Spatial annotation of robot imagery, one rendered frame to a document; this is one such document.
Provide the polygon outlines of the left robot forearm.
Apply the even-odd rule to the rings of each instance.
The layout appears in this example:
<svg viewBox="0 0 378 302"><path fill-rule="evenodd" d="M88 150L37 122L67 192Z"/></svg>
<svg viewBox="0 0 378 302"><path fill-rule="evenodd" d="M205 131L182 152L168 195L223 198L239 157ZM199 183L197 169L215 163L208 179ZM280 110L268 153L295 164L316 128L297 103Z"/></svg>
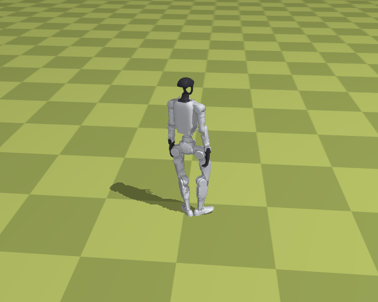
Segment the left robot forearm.
<svg viewBox="0 0 378 302"><path fill-rule="evenodd" d="M175 126L169 125L169 121L168 121L168 139L171 139L171 143L175 141Z"/></svg>

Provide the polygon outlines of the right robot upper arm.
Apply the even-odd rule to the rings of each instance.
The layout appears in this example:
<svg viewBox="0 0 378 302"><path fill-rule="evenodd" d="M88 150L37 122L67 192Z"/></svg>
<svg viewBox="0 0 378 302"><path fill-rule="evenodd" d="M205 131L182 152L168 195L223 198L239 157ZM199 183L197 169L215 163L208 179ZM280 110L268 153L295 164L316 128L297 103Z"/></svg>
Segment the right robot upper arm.
<svg viewBox="0 0 378 302"><path fill-rule="evenodd" d="M201 103L193 103L194 112L197 114L198 132L205 133L205 106Z"/></svg>

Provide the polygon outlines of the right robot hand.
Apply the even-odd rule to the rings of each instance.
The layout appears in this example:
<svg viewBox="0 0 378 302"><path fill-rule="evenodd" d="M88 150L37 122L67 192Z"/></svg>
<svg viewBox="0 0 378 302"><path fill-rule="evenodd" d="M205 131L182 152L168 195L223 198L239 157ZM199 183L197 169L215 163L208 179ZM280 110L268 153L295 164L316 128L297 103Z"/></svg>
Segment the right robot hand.
<svg viewBox="0 0 378 302"><path fill-rule="evenodd" d="M202 167L207 167L209 164L210 153L211 153L210 148L207 148L205 153L206 153L206 156L205 156L206 161L205 161L205 164L202 165Z"/></svg>

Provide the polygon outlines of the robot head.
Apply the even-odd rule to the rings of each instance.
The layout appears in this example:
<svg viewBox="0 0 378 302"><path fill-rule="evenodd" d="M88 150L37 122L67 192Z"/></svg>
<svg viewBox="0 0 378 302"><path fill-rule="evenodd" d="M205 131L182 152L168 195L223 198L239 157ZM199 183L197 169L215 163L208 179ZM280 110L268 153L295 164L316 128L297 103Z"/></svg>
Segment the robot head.
<svg viewBox="0 0 378 302"><path fill-rule="evenodd" d="M188 77L181 78L178 81L177 86L182 87L183 90L184 90L184 92L182 93L182 96L178 100L178 102L186 103L186 102L190 101L189 95L193 92L193 85L194 85L194 81L191 78L188 78ZM186 91L186 88L188 88L188 87L191 87L190 93Z"/></svg>

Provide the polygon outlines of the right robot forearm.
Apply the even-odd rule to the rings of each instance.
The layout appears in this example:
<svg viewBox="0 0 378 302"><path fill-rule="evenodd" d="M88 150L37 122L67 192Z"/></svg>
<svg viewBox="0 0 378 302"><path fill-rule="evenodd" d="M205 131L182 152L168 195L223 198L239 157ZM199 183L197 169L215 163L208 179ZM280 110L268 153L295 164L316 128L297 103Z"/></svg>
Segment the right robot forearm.
<svg viewBox="0 0 378 302"><path fill-rule="evenodd" d="M211 151L211 147L210 147L210 141L209 141L209 133L208 133L208 127L205 126L204 128L204 132L203 134L201 134L201 139L202 139L202 143L203 143L203 146L204 146L204 150L206 151L207 148L210 148L210 151Z"/></svg>

